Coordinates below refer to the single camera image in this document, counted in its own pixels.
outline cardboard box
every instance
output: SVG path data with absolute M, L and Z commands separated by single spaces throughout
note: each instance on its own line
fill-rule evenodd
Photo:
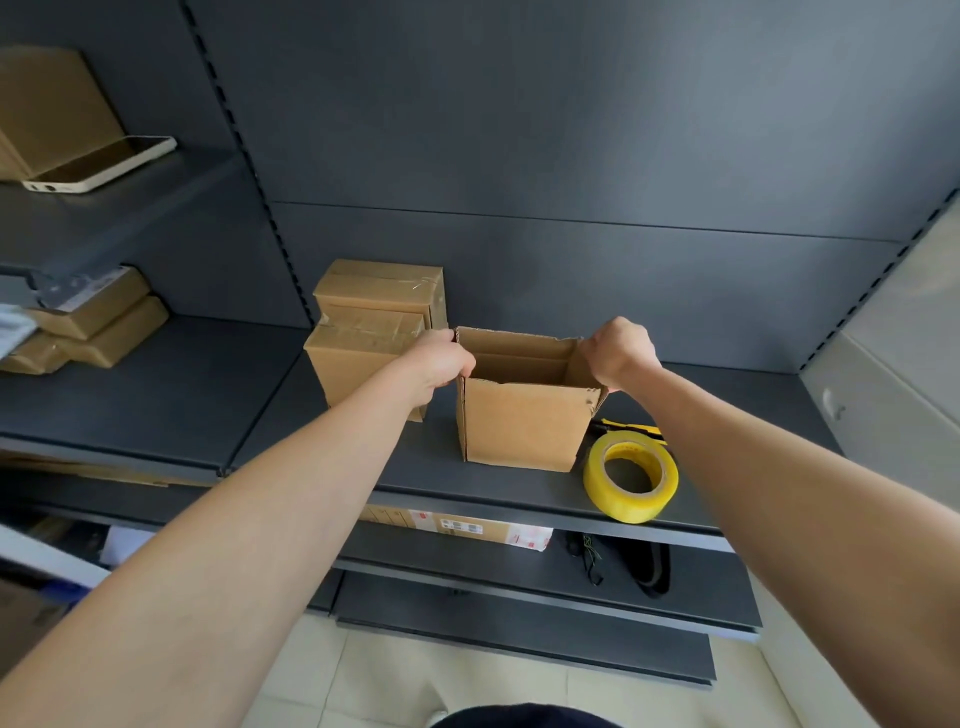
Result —
M 65 613 L 65 605 L 0 579 L 0 677 L 26 657 Z
M 304 350 L 332 407 L 413 346 L 423 331 L 417 313 L 348 308 L 340 323 L 321 323 L 313 329 Z M 417 407 L 409 420 L 422 422 L 426 407 Z
M 577 339 L 459 327 L 477 360 L 457 379 L 457 428 L 464 459 L 567 473 L 590 418 L 607 396 Z
M 20 346 L 0 359 L 0 372 L 20 375 L 49 375 L 70 361 L 60 339 L 35 331 Z
M 28 308 L 27 313 L 44 331 L 87 341 L 148 293 L 140 272 L 124 266 L 92 280 L 57 308 Z
M 550 543 L 553 528 L 504 521 L 486 521 L 466 516 L 448 516 L 430 511 L 411 511 L 406 508 L 386 508 L 368 505 L 360 514 L 360 521 L 396 525 L 401 528 L 416 528 L 420 531 L 462 536 L 479 541 L 532 548 L 543 551 Z
M 147 296 L 89 341 L 61 338 L 71 361 L 109 369 L 142 344 L 170 318 L 156 296 Z
M 0 180 L 29 180 L 123 138 L 77 51 L 0 48 Z
M 347 308 L 419 313 L 426 328 L 446 328 L 444 269 L 403 263 L 334 260 L 313 292 L 330 324 Z

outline yellow tape roll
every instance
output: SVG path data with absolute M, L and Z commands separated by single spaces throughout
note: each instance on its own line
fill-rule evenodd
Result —
M 630 493 L 607 475 L 608 460 L 624 458 L 637 463 L 650 477 L 650 493 Z M 593 505 L 612 519 L 624 523 L 643 523 L 655 518 L 677 492 L 680 474 L 677 463 L 656 440 L 636 432 L 608 432 L 587 456 L 584 487 Z

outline white phone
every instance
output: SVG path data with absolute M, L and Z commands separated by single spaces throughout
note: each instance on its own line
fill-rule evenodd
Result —
M 32 180 L 24 180 L 23 186 L 31 192 L 89 192 L 176 148 L 177 141 L 172 136 L 125 136 Z

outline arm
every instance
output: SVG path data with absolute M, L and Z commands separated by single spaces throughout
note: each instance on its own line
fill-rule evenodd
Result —
M 452 335 L 426 332 L 170 522 L 0 684 L 0 725 L 238 725 L 410 410 L 472 369 Z
M 623 318 L 594 375 L 660 426 L 747 566 L 878 722 L 960 716 L 960 514 L 663 369 Z

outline floor tile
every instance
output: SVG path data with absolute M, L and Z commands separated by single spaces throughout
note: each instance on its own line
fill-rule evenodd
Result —
M 303 615 L 260 692 L 322 708 L 346 640 L 347 632 L 333 619 Z
M 710 638 L 717 684 L 699 702 L 708 725 L 799 728 L 774 674 L 755 645 Z
M 326 707 L 419 728 L 435 710 L 565 704 L 566 669 L 419 640 L 350 633 Z
M 571 667 L 567 700 L 623 728 L 704 728 L 697 692 L 654 680 Z
M 350 717 L 333 711 L 324 711 L 320 728 L 394 728 L 394 726 L 389 723 L 378 723 L 375 720 L 364 720 L 360 717 Z
M 241 728 L 317 728 L 322 713 L 322 708 L 313 705 L 261 694 L 254 700 Z
M 572 668 L 569 704 L 623 728 L 799 728 L 754 645 L 713 638 L 710 644 L 717 670 L 712 691 Z

